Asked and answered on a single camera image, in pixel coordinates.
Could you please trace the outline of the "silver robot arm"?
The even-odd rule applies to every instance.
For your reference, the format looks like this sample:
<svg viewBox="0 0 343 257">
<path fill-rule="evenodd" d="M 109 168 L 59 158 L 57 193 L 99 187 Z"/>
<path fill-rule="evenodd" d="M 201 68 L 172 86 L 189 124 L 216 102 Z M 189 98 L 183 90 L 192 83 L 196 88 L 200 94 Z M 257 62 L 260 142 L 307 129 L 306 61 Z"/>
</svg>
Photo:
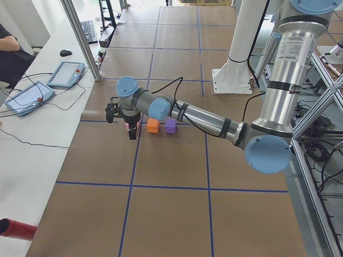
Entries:
<svg viewBox="0 0 343 257">
<path fill-rule="evenodd" d="M 116 84 L 119 102 L 114 112 L 129 124 L 131 139 L 136 137 L 141 114 L 158 121 L 172 117 L 231 141 L 244 150 L 246 161 L 258 172 L 282 171 L 291 159 L 290 121 L 297 101 L 296 90 L 304 82 L 317 39 L 327 31 L 332 12 L 339 4 L 339 1 L 283 2 L 276 21 L 281 38 L 274 67 L 260 115 L 251 124 L 235 122 L 173 96 L 151 93 L 130 76 L 121 77 Z"/>
</svg>

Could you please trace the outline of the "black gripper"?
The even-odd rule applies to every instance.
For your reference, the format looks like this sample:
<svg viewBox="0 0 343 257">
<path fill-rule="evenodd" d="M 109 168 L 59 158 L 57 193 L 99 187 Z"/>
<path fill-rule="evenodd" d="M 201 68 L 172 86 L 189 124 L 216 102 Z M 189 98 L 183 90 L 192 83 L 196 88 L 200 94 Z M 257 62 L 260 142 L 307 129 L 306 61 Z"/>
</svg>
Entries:
<svg viewBox="0 0 343 257">
<path fill-rule="evenodd" d="M 135 109 L 121 109 L 123 114 L 123 119 L 126 123 L 129 124 L 129 139 L 136 140 L 137 139 L 137 123 L 141 119 L 141 113 Z"/>
</svg>

